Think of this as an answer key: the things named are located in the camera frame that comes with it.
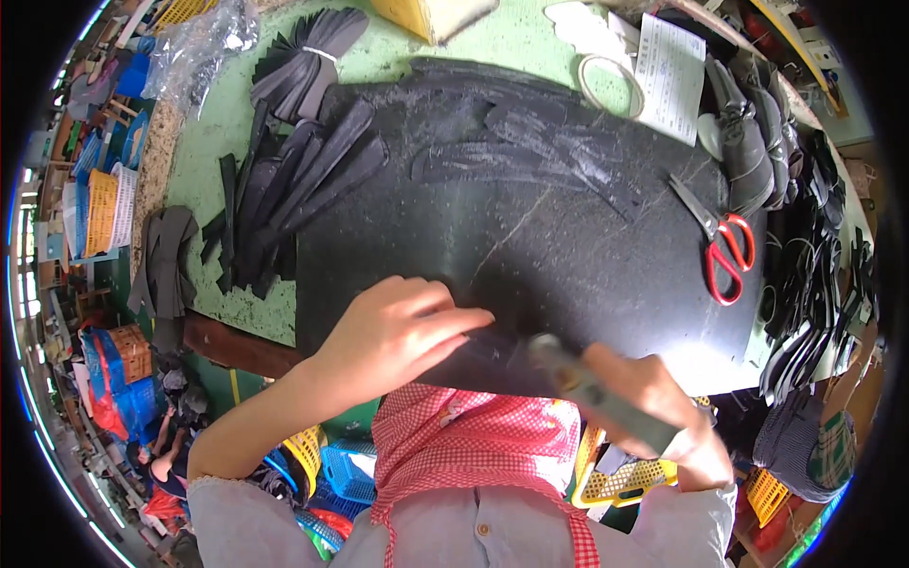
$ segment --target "printed form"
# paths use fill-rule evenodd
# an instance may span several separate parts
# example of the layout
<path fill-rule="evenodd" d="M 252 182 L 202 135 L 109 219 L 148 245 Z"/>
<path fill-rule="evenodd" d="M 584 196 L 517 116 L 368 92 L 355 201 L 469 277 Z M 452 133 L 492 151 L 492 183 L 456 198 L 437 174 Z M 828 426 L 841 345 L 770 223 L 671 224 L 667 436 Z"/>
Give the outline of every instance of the printed form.
<path fill-rule="evenodd" d="M 703 38 L 644 14 L 634 70 L 644 91 L 638 122 L 694 146 L 706 57 Z"/>

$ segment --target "hand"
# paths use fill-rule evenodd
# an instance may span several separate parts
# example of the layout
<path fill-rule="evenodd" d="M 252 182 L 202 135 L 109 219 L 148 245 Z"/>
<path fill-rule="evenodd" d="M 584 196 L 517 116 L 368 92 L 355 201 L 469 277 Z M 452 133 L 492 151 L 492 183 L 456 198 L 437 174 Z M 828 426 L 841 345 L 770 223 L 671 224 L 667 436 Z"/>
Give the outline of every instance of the hand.
<path fill-rule="evenodd" d="M 305 363 L 349 407 L 410 383 L 466 343 L 465 332 L 494 320 L 455 307 L 441 282 L 392 276 L 357 296 Z"/>
<path fill-rule="evenodd" d="M 663 457 L 678 463 L 679 487 L 683 491 L 723 487 L 732 481 L 732 464 L 723 443 L 711 429 L 707 416 L 694 406 L 666 370 L 662 359 L 656 355 L 626 359 L 603 344 L 588 347 L 583 358 L 612 392 L 682 429 L 665 454 L 657 456 L 650 446 L 633 438 L 608 416 L 588 415 L 588 420 L 606 430 L 611 443 L 644 459 Z"/>

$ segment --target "wooden box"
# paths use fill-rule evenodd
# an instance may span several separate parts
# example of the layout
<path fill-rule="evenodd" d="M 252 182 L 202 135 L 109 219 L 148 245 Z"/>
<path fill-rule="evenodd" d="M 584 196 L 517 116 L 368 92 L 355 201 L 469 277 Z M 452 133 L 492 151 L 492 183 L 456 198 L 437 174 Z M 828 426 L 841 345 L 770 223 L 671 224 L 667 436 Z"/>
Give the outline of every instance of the wooden box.
<path fill-rule="evenodd" d="M 108 330 L 116 350 L 123 359 L 126 384 L 144 379 L 152 373 L 152 352 L 138 324 L 124 325 Z"/>

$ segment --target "yellow plastic basket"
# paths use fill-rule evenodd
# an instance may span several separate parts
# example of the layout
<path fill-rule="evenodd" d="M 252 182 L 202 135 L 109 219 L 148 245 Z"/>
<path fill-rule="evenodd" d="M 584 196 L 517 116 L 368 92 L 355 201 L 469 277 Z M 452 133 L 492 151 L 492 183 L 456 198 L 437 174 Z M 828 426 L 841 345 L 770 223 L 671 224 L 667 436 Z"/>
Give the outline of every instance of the yellow plastic basket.
<path fill-rule="evenodd" d="M 752 473 L 748 503 L 757 514 L 758 528 L 764 528 L 789 499 L 789 490 L 763 467 Z"/>
<path fill-rule="evenodd" d="M 574 461 L 577 486 L 572 493 L 571 503 L 575 507 L 580 509 L 601 506 L 626 507 L 640 503 L 654 487 L 675 485 L 678 482 L 675 463 L 668 460 L 629 463 L 620 467 L 615 475 L 594 471 L 597 450 L 605 437 L 604 430 L 594 428 L 590 424 L 584 431 Z"/>
<path fill-rule="evenodd" d="M 290 450 L 290 453 L 306 471 L 306 477 L 309 478 L 310 497 L 315 493 L 315 476 L 322 469 L 322 455 L 319 453 L 319 449 L 326 444 L 325 433 L 322 432 L 322 426 L 318 424 L 284 440 L 285 447 Z"/>
<path fill-rule="evenodd" d="M 204 14 L 215 4 L 217 0 L 174 0 L 155 23 L 155 35 L 170 24 L 182 24 L 194 15 Z"/>
<path fill-rule="evenodd" d="M 88 225 L 84 258 L 107 250 L 114 231 L 118 182 L 109 174 L 92 170 L 88 177 Z"/>

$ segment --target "right hand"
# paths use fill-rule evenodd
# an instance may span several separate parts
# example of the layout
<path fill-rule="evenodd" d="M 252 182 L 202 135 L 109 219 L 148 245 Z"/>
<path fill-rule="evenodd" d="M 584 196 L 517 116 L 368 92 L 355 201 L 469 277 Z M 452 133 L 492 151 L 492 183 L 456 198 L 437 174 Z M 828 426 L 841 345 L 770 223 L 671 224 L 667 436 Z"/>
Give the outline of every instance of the right hand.
<path fill-rule="evenodd" d="M 732 481 L 732 464 L 723 443 L 711 429 L 709 419 L 684 393 L 659 356 L 626 359 L 603 344 L 592 344 L 584 351 L 583 359 L 613 393 L 682 429 L 666 453 L 658 456 L 649 445 L 634 438 L 608 416 L 590 415 L 588 410 L 587 419 L 606 430 L 610 443 L 644 459 L 662 457 L 678 463 L 679 485 L 683 491 L 722 487 Z M 683 483 L 683 477 L 692 476 L 696 478 L 695 483 L 688 483 L 688 479 Z"/>

